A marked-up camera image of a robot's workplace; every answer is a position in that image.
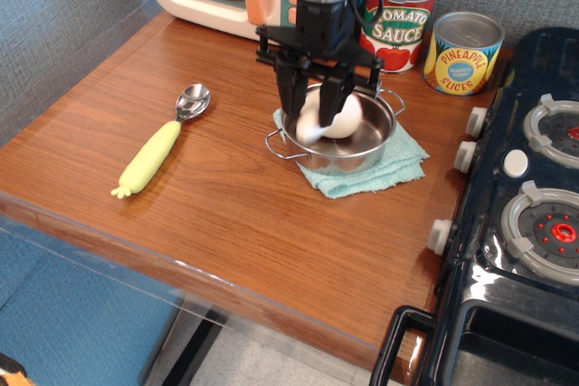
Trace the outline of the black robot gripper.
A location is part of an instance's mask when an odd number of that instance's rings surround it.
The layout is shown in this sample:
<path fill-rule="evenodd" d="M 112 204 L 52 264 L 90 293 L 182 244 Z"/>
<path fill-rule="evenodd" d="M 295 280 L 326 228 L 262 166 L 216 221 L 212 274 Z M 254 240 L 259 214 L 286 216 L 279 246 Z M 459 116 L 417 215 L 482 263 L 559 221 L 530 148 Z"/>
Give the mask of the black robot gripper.
<path fill-rule="evenodd" d="M 330 127 L 355 88 L 377 89 L 384 62 L 358 44 L 364 0 L 297 0 L 292 26 L 262 25 L 258 60 L 276 71 L 282 110 L 296 117 L 310 78 L 321 80 L 318 119 Z"/>

